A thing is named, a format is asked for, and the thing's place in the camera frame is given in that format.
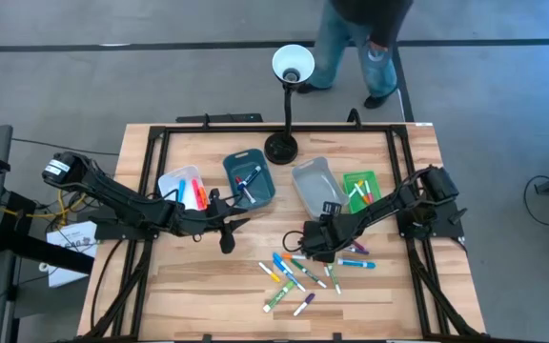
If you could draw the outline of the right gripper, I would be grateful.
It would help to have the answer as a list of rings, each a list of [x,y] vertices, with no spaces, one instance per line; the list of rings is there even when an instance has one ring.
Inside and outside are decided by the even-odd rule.
[[[323,214],[316,221],[306,221],[300,238],[300,251],[318,262],[333,263],[336,253],[354,240],[353,222],[340,213],[341,205],[323,204]]]

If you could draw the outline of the red Expo marker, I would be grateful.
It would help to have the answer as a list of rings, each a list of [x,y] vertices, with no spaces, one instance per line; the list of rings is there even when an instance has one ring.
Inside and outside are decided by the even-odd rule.
[[[243,191],[244,195],[247,197],[247,199],[250,201],[251,204],[254,204],[256,200],[253,198],[253,196],[250,194],[250,192],[247,190],[246,185],[243,183],[243,180],[237,176],[235,178],[235,182],[237,184],[237,187]]]

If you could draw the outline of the short blue marker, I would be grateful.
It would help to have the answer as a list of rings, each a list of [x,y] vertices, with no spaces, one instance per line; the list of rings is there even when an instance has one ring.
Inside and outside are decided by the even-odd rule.
[[[284,262],[281,255],[278,254],[277,252],[273,253],[273,260],[274,260],[274,263],[278,266],[278,268],[281,269],[283,272],[286,272],[288,274],[293,274],[294,273],[291,270],[291,268]]]

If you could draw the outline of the dark green thin marker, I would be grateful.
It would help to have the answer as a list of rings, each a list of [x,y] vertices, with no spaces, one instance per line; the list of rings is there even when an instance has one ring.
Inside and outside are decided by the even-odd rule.
[[[327,289],[327,285],[320,280],[315,274],[310,272],[306,267],[304,267],[301,263],[299,263],[295,259],[291,259],[290,262],[295,265],[299,270],[301,270],[303,273],[305,273],[308,277],[310,277],[316,284],[318,284],[321,288]]]

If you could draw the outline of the blue Expo marker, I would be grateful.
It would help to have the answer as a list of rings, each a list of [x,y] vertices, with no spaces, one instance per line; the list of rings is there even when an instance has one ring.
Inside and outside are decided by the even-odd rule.
[[[238,188],[240,190],[246,188],[249,184],[251,184],[254,179],[259,175],[259,173],[261,172],[261,167],[260,166],[256,166],[252,171],[251,173],[243,180],[239,183],[238,185]]]

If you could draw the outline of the blue thin marker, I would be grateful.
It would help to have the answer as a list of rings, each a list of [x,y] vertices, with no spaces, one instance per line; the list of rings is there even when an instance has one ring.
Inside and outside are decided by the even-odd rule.
[[[304,286],[294,277],[293,274],[289,273],[285,267],[278,261],[274,260],[274,264],[287,276],[290,281],[292,281],[301,291],[306,292]]]

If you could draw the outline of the light green thin marker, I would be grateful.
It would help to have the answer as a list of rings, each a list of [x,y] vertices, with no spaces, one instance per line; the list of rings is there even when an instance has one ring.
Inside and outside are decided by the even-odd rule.
[[[336,293],[341,294],[341,287],[340,287],[340,284],[339,284],[339,280],[336,276],[336,273],[334,271],[334,265],[333,264],[325,264],[325,271],[329,275],[329,277],[331,278],[331,280],[334,284]]]

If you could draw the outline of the pink highlighter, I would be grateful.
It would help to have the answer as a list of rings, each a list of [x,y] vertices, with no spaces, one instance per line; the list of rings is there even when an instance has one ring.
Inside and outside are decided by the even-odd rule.
[[[199,211],[202,211],[204,209],[204,203],[202,200],[200,186],[196,178],[192,179],[192,187],[193,187],[193,194],[194,194],[196,207]]]

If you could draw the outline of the light blue marker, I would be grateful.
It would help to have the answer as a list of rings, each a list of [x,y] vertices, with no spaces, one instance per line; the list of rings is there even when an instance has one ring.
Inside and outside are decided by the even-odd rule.
[[[369,269],[369,270],[373,270],[376,267],[376,263],[372,261],[352,260],[352,259],[345,259],[345,258],[338,258],[337,264],[341,266],[358,267],[358,268]]]

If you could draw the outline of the green Expo marker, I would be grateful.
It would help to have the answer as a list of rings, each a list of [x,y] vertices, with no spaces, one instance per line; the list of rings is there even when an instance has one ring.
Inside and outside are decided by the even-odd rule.
[[[263,306],[263,311],[269,313],[285,296],[286,294],[295,287],[293,281],[287,282],[275,295],[274,297]]]

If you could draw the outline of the grey plastic bin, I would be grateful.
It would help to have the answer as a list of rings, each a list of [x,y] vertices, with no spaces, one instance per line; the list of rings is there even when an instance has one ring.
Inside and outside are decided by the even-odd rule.
[[[292,178],[304,208],[313,220],[323,214],[325,202],[346,206],[349,196],[340,188],[328,161],[319,156],[292,168]]]

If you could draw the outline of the green mesh basket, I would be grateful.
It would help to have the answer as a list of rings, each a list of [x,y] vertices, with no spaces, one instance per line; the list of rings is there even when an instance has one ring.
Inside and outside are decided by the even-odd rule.
[[[374,202],[376,202],[378,199],[381,198],[376,175],[373,171],[356,171],[356,172],[349,172],[349,173],[343,174],[342,176],[343,188],[346,194],[348,195],[348,197],[349,197],[349,193],[354,188],[354,183],[358,182],[359,180],[362,180],[363,182],[367,180],[369,182],[371,192],[374,196]],[[364,183],[361,186],[361,188],[363,192],[366,194]],[[348,203],[349,213],[357,213],[360,210],[363,210],[364,208],[366,208],[367,206],[368,205],[366,205],[362,201],[358,193],[356,193],[353,197],[349,197],[349,203]]]

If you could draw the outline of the black power strip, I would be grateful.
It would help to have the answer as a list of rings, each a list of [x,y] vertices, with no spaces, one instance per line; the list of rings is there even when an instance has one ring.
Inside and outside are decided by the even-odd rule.
[[[179,116],[176,123],[262,123],[260,113],[226,113]]]

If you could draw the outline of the black metal stand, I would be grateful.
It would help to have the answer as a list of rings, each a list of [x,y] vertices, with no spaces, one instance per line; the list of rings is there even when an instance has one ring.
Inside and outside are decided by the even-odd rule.
[[[30,260],[44,262],[57,255],[57,248],[30,236],[38,205],[16,192],[4,192],[0,199],[0,251],[10,251]]]

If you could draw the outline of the black aluminium table frame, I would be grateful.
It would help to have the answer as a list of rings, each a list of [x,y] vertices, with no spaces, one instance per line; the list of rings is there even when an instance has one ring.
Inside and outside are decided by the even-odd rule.
[[[325,157],[339,180],[343,173],[373,171],[381,194],[394,188],[388,140],[382,131],[394,124],[350,123],[304,125],[295,129],[299,155],[291,165],[269,163],[275,195],[270,205],[246,213],[252,219],[235,233],[231,254],[219,248],[219,233],[204,235],[200,242],[161,234],[153,243],[150,269],[142,307],[138,339],[144,341],[269,340],[292,343],[300,340],[422,338],[414,285],[404,240],[397,234],[395,218],[366,230],[358,241],[368,248],[374,270],[335,266],[341,294],[322,289],[302,274],[305,293],[294,288],[270,313],[263,306],[288,280],[274,282],[258,267],[273,267],[272,253],[282,252],[285,232],[300,230],[310,219],[295,191],[292,168],[315,157]],[[157,189],[161,173],[195,165],[210,191],[230,194],[223,159],[238,151],[262,149],[271,131],[268,124],[170,125],[168,147],[157,126],[128,125],[115,171],[115,180],[145,194]],[[466,252],[447,238],[431,240],[442,290],[468,324],[484,333],[485,325],[472,280]],[[307,293],[312,304],[293,316]]]

